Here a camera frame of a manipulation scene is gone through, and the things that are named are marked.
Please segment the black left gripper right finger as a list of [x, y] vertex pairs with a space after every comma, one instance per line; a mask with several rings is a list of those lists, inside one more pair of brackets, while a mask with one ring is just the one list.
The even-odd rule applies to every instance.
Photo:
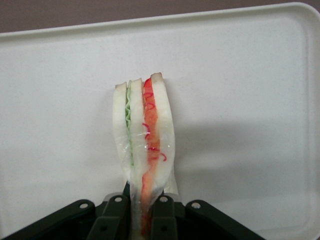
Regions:
[[262, 240], [263, 237], [204, 200], [183, 205], [163, 194], [152, 206], [151, 240]]

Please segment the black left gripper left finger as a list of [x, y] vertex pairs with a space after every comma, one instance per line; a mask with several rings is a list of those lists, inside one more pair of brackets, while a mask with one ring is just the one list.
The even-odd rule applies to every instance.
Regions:
[[98, 206], [87, 199], [77, 200], [4, 239], [127, 240], [129, 228], [129, 198], [111, 193]]

